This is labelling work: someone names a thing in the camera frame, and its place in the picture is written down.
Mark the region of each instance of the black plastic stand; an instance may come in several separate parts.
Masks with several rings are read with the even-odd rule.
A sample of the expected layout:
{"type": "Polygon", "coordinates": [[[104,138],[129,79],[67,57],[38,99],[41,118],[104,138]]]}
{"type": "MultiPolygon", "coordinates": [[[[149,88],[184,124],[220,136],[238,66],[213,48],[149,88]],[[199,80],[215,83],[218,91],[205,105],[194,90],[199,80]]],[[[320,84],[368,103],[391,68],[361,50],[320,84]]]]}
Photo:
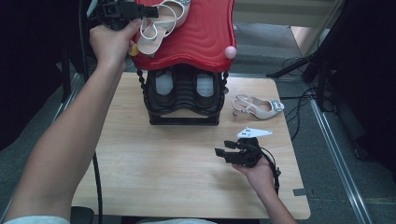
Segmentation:
{"type": "Polygon", "coordinates": [[[184,63],[175,64],[164,70],[172,72],[173,79],[173,89],[167,95],[160,95],[156,90],[155,80],[164,72],[163,69],[148,71],[147,80],[143,78],[141,70],[137,71],[150,124],[219,125],[228,73],[208,72],[184,63]],[[213,95],[208,97],[200,95],[197,90],[197,75],[202,73],[211,76],[213,80],[213,95]],[[165,116],[180,109],[188,109],[199,116],[194,118],[165,116]]]}
{"type": "Polygon", "coordinates": [[[306,58],[302,58],[301,60],[297,61],[296,63],[291,64],[288,67],[286,67],[278,72],[267,75],[267,77],[283,77],[284,75],[288,74],[289,72],[291,72],[295,69],[298,69],[298,68],[306,65],[307,63],[313,62],[317,57],[318,57],[318,52],[316,51],[315,53],[308,55],[306,58]]]}

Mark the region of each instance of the table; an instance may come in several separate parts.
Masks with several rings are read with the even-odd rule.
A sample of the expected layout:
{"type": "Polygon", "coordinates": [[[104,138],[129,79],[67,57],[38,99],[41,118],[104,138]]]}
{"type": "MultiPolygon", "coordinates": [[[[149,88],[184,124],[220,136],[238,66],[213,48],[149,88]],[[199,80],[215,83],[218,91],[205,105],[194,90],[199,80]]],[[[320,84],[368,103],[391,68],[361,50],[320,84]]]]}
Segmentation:
{"type": "MultiPolygon", "coordinates": [[[[279,197],[295,218],[309,218],[306,196],[293,194],[304,186],[284,115],[267,120],[233,115],[231,101],[237,93],[279,99],[275,82],[267,78],[227,80],[229,92],[219,126],[162,126],[149,124],[138,76],[122,75],[96,149],[105,215],[268,218],[246,178],[215,154],[215,147],[226,149],[224,140],[236,141],[236,134],[249,127],[274,132],[258,139],[282,172],[279,197]]],[[[177,113],[173,116],[188,114],[177,113]]],[[[78,186],[73,205],[97,208],[92,165],[78,186]]]]}

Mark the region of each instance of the white sandal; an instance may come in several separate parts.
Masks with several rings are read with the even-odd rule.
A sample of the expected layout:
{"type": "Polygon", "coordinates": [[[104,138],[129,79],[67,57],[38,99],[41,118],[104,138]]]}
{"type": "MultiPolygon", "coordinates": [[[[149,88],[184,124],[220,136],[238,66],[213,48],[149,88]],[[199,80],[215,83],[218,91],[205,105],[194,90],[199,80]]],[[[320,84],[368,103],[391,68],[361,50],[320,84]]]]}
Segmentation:
{"type": "Polygon", "coordinates": [[[233,108],[236,111],[248,113],[258,119],[269,119],[285,109],[285,106],[278,100],[260,100],[249,94],[237,94],[233,100],[233,108]]]}
{"type": "Polygon", "coordinates": [[[143,18],[137,48],[143,54],[154,56],[163,39],[187,19],[191,0],[165,0],[158,8],[159,18],[143,18]]]}

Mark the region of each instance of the chair leg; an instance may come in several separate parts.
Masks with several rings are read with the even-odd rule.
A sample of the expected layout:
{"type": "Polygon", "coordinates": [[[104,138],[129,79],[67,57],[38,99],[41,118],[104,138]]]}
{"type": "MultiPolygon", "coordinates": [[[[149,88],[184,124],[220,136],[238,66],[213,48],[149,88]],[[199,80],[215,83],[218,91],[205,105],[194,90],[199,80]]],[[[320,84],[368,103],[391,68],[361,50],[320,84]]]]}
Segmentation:
{"type": "Polygon", "coordinates": [[[73,206],[70,224],[92,224],[94,212],[91,208],[73,206]]]}

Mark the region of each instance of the forearm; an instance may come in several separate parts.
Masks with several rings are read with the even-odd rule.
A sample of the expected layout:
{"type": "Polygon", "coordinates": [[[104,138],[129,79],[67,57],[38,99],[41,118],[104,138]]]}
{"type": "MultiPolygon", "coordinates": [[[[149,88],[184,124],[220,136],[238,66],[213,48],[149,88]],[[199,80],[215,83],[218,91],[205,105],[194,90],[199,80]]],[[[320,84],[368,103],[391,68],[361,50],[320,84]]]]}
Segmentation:
{"type": "Polygon", "coordinates": [[[14,214],[37,215],[38,206],[48,207],[38,211],[69,218],[67,206],[91,163],[119,81],[119,69],[96,69],[74,102],[45,131],[26,163],[7,219],[14,214]]]}
{"type": "Polygon", "coordinates": [[[272,223],[297,223],[285,204],[280,201],[274,190],[270,192],[263,192],[262,190],[262,192],[258,192],[257,195],[267,210],[272,223]]]}

